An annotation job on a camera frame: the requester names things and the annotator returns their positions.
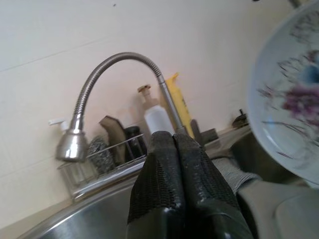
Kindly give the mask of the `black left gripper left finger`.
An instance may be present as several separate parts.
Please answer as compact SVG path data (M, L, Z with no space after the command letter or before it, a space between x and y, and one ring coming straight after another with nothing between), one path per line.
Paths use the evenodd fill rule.
M182 239L185 198L178 152L170 133L152 134L131 191L126 239Z

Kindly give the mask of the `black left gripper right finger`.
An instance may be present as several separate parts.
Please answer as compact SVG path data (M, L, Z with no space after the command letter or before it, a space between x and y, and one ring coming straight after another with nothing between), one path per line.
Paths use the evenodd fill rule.
M186 200L185 232L189 239L252 239L237 199L191 137L175 134Z

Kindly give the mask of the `large white floral bowl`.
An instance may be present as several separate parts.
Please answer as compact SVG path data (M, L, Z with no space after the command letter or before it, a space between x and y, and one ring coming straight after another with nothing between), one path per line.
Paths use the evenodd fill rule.
M248 84L247 114L277 163L319 185L319 0L296 9L266 40Z

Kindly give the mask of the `grey striped dishcloth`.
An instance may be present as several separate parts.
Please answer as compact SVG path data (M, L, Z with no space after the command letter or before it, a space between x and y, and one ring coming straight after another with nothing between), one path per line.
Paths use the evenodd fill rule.
M225 178L234 195L236 195L245 185L256 180L262 180L262 178L255 173L244 172L241 170L234 162L232 162L230 157L217 156L211 158L211 160Z

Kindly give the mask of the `black bottle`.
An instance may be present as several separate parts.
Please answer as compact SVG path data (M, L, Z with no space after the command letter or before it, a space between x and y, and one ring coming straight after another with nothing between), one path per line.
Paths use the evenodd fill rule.
M140 158L147 155L147 147L144 142L139 126L130 126L124 129L127 138L127 144L125 144L126 155L125 161L131 161L133 159Z

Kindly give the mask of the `brown dish brush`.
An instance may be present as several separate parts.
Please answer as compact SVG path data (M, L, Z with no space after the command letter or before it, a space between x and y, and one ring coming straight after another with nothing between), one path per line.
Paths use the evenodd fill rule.
M99 122L100 126L104 128L108 134L108 140L112 153L115 157L115 164L121 165L125 163L126 159L126 145L124 141L127 139L124 128L117 118L105 116Z

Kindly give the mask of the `steel wool scrubber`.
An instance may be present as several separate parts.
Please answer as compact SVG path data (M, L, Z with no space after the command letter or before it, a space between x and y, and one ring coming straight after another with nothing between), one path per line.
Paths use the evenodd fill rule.
M99 174L105 174L115 168L112 153L101 136L96 136L89 143L88 159L93 163Z

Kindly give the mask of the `white pump bottle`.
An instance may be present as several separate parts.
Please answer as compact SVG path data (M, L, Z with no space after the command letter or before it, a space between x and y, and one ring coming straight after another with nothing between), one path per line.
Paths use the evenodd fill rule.
M145 109L144 119L151 134L158 131L167 131L171 135L175 133L168 113L163 108L156 98L151 96L150 85L143 85L138 88L138 92L142 94L145 102L143 107Z

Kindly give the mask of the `yellow detergent bottle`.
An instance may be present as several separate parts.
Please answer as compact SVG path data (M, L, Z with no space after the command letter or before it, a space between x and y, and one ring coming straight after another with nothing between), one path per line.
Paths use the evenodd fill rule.
M176 107L177 113L180 117L180 120L182 122L182 125L185 127L188 135L194 139L194 134L191 128L191 116L188 111L186 102L184 100L183 94L181 92L181 89L176 84L176 80L179 76L179 73L175 73L170 78L166 79L166 84L168 87L168 90L172 96L173 103Z

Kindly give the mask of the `stainless steel sink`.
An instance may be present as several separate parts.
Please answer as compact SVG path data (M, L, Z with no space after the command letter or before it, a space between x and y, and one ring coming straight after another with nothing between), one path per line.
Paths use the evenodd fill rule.
M206 146L229 178L255 173L237 191L255 239L319 239L319 186L311 188L277 164L250 130L229 132ZM17 239L125 239L135 177L106 188L44 220Z

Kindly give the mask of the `steel gooseneck faucet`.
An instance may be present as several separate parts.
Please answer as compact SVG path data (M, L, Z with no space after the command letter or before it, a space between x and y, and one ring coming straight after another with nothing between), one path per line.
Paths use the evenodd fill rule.
M142 54L136 52L121 52L105 59L88 76L76 101L69 128L64 135L62 135L56 147L56 159L72 163L84 162L86 160L88 142L83 128L88 98L100 76L111 66L123 60L135 60L145 64L151 69L157 79L161 93L169 106L170 112L172 113L177 126L177 132L188 134L186 127L183 125L181 118L178 115L177 108L173 103L172 95L168 90L168 86L159 67L150 58Z

